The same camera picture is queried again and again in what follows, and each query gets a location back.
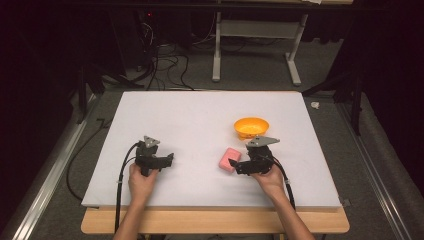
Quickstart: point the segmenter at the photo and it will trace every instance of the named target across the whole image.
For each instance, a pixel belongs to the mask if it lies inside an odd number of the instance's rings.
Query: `orange bowl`
[[[242,118],[234,123],[234,129],[240,139],[254,138],[257,135],[264,135],[268,128],[268,122],[257,117]]]

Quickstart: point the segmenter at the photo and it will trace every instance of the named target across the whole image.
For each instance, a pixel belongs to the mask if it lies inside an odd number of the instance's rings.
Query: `white tabletop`
[[[228,147],[249,160],[233,124],[243,117],[268,121],[269,145],[291,181],[299,207],[340,207],[337,190],[298,92],[126,92],[103,145],[82,204],[113,206],[119,171],[143,136],[160,140],[158,157],[174,153],[159,174],[149,206],[271,206],[257,182],[218,167]],[[128,169],[122,204],[130,200]]]

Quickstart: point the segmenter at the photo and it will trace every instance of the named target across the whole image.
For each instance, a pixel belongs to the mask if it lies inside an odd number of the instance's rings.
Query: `pink block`
[[[225,151],[224,156],[222,156],[221,161],[219,161],[219,167],[232,173],[235,169],[230,165],[228,159],[232,159],[238,162],[240,157],[241,153],[239,151],[228,148],[227,151]]]

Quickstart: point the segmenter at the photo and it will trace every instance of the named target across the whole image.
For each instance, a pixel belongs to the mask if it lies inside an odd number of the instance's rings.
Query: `hand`
[[[151,171],[148,177],[141,175],[141,168],[133,163],[130,165],[128,185],[131,192],[131,204],[144,205],[153,192],[158,169]]]
[[[273,198],[275,196],[284,196],[286,194],[284,192],[284,181],[283,174],[277,166],[272,165],[272,168],[266,174],[254,173],[251,174],[253,178],[258,181],[262,190],[265,192],[268,197]]]

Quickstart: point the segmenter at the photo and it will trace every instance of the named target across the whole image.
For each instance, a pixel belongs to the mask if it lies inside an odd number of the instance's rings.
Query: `forearm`
[[[302,219],[297,215],[296,211],[290,204],[284,193],[271,195],[270,198],[274,203],[275,210],[278,213],[281,224],[286,231],[290,240],[296,239],[315,239]]]
[[[131,203],[128,207],[124,219],[119,225],[114,240],[119,239],[137,239],[138,229],[141,223],[141,216],[145,207],[145,201],[140,203]]]

